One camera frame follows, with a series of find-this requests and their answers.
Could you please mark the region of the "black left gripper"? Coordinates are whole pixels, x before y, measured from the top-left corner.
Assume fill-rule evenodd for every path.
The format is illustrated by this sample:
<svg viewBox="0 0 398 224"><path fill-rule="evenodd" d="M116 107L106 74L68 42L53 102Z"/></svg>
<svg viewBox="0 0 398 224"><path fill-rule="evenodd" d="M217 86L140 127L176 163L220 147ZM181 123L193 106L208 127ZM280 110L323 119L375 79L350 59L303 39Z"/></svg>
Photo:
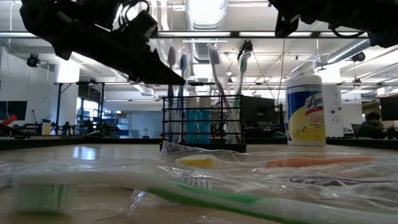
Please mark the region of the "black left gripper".
<svg viewBox="0 0 398 224"><path fill-rule="evenodd" d="M183 85L166 66L149 37L158 23L149 9L127 16L138 1L23 0L20 8L27 31L50 42L55 54L68 60L76 52L128 75L133 82Z"/></svg>

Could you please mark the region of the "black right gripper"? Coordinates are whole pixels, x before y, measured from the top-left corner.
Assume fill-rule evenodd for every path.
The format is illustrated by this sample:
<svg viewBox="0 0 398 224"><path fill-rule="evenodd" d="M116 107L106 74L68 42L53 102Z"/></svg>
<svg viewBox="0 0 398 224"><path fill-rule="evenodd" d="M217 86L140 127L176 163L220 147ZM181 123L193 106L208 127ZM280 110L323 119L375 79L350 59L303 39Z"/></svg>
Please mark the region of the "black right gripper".
<svg viewBox="0 0 398 224"><path fill-rule="evenodd" d="M341 6L340 0L269 0L277 11L274 34L278 38L288 37L298 29L299 21L312 24L327 22L332 26L334 10Z"/></svg>

